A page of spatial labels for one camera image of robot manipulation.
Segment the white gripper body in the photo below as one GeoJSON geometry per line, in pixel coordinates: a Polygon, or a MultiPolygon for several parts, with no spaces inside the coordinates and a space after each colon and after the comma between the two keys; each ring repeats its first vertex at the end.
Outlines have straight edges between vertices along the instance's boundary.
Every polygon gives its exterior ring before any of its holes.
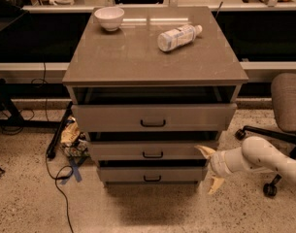
{"type": "Polygon", "coordinates": [[[214,173],[221,178],[232,175],[232,172],[227,166],[224,151],[216,151],[212,154],[210,164],[214,173]]]}

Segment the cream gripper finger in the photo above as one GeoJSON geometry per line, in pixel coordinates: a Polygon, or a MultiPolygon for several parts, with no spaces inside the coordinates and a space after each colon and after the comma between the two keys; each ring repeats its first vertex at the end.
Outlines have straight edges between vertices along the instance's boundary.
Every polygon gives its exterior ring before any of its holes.
{"type": "Polygon", "coordinates": [[[208,194],[213,195],[217,192],[217,190],[223,185],[224,178],[212,176],[211,177],[211,187],[209,189],[208,194]]]}
{"type": "Polygon", "coordinates": [[[206,146],[197,145],[196,149],[199,150],[206,159],[210,159],[215,154],[214,149],[206,146]]]}

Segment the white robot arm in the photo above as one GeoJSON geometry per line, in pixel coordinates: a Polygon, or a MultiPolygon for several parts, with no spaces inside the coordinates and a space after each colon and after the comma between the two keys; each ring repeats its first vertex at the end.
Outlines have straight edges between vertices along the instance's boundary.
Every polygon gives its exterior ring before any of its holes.
{"type": "Polygon", "coordinates": [[[197,145],[196,149],[209,160],[213,172],[209,194],[216,193],[228,176],[243,171],[272,171],[296,184],[296,160],[261,137],[248,137],[240,147],[232,150],[214,150],[201,145],[197,145]]]}

